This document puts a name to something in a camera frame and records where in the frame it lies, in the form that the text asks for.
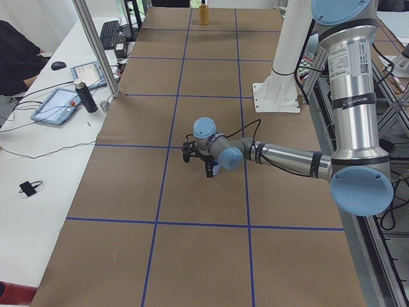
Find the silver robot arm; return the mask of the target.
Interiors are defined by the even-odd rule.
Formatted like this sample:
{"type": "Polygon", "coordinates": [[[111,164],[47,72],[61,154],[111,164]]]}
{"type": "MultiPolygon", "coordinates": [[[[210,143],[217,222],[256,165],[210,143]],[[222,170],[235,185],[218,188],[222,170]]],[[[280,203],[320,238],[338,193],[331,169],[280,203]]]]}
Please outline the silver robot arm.
{"type": "Polygon", "coordinates": [[[388,153],[380,147],[376,123],[370,45],[377,23],[376,1],[289,1],[271,74],[253,86],[258,112],[295,112],[295,72],[312,30],[326,52],[332,94],[336,150],[332,155],[286,148],[217,131],[211,118],[195,121],[183,160],[235,169],[242,161],[268,164],[301,177],[330,183],[337,206],[356,216],[375,216],[394,198],[388,153]]]}

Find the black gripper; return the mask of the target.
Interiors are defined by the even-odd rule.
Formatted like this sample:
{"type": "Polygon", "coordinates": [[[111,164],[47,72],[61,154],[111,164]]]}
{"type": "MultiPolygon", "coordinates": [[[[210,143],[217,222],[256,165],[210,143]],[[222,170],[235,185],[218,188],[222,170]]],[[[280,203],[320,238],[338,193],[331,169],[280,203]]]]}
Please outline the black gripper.
{"type": "Polygon", "coordinates": [[[205,162],[205,171],[207,178],[213,178],[213,157],[211,155],[205,155],[201,153],[196,145],[196,141],[190,141],[189,137],[193,136],[193,134],[187,134],[185,136],[185,141],[183,142],[182,146],[182,154],[184,162],[190,162],[190,159],[193,158],[200,158],[203,162],[205,162]]]}

